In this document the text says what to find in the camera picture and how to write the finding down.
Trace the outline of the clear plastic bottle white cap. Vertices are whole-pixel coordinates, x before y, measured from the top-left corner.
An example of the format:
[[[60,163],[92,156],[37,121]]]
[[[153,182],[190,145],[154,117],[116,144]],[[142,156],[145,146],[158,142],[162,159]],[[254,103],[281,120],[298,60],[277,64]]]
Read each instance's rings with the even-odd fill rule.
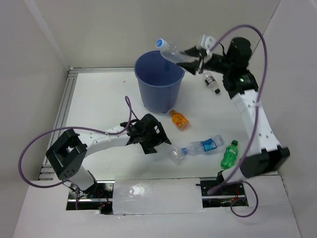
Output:
[[[158,38],[155,43],[156,48],[160,51],[161,56],[174,64],[197,63],[196,57],[187,55],[176,45],[168,43],[162,38]]]

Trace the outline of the crushed clear plastic bottle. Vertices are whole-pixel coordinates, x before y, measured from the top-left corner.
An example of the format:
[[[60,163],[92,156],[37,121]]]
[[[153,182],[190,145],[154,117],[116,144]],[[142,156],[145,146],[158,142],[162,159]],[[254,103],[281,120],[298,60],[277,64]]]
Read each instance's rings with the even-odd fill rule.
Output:
[[[184,154],[179,148],[167,144],[163,151],[174,164],[180,165],[182,163]]]

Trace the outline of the small bottle black cap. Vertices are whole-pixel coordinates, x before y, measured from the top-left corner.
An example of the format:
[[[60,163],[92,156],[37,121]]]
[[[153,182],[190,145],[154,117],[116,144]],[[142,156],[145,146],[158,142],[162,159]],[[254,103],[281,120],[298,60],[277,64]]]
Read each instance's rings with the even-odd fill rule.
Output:
[[[207,71],[203,74],[204,83],[207,85],[207,87],[212,90],[216,95],[219,95],[221,93],[219,84],[215,80],[214,76],[211,72]]]

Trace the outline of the blue label water bottle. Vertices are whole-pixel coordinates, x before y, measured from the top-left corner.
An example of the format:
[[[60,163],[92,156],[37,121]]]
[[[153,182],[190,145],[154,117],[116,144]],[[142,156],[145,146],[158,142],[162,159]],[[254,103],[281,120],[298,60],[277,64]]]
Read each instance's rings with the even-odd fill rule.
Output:
[[[204,141],[195,141],[190,143],[187,147],[181,149],[183,155],[197,156],[201,154],[209,153],[216,150],[224,144],[224,141],[220,135],[215,135]]]

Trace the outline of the green soda bottle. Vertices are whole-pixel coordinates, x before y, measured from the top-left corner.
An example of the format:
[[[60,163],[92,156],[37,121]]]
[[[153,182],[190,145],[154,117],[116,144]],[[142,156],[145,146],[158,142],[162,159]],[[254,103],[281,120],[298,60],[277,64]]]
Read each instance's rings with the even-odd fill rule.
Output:
[[[238,153],[238,141],[232,140],[231,144],[225,150],[223,159],[220,162],[220,166],[225,170],[233,167]]]

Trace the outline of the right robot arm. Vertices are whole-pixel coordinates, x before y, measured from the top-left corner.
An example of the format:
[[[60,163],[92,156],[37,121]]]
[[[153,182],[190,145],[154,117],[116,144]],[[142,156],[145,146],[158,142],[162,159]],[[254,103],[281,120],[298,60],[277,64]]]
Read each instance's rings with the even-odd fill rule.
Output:
[[[233,189],[233,182],[277,171],[290,156],[290,151],[288,147],[282,147],[275,137],[258,100],[260,90],[255,77],[248,70],[251,43],[245,38],[236,37],[222,55],[212,53],[215,44],[215,38],[203,35],[196,46],[184,52],[196,60],[179,63],[179,66],[191,74],[205,70],[222,74],[223,86],[237,107],[252,142],[238,165],[218,174],[216,189],[221,194],[228,194]]]

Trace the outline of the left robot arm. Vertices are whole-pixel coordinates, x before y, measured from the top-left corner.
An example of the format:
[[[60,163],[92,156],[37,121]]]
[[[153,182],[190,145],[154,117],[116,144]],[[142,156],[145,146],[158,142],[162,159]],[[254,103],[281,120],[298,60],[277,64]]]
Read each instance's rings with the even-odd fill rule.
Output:
[[[162,124],[152,115],[136,118],[129,111],[128,121],[106,131],[65,128],[61,136],[46,151],[46,158],[60,181],[69,181],[85,197],[96,197],[100,186],[92,173],[82,165],[84,159],[94,153],[114,147],[140,144],[144,154],[164,153],[179,164],[184,156],[181,149],[172,144]]]

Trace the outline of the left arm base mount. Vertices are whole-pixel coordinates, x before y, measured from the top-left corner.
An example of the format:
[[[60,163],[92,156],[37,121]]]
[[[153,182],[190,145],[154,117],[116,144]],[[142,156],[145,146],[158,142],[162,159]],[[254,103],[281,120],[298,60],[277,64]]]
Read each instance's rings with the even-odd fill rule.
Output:
[[[112,215],[114,181],[100,180],[97,183],[96,190],[89,195],[77,190],[73,183],[65,184],[68,188],[66,211],[97,211],[99,214]]]

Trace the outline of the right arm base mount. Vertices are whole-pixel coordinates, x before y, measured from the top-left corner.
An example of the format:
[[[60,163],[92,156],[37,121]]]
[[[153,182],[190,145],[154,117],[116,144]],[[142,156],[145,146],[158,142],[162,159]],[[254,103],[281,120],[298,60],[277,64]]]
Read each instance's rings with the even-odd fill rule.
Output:
[[[200,181],[195,184],[195,186],[201,190],[203,208],[230,207],[232,204],[234,207],[248,206],[243,183],[225,185],[211,195],[208,195],[208,190],[216,187],[220,183],[221,179],[211,177],[201,178]]]

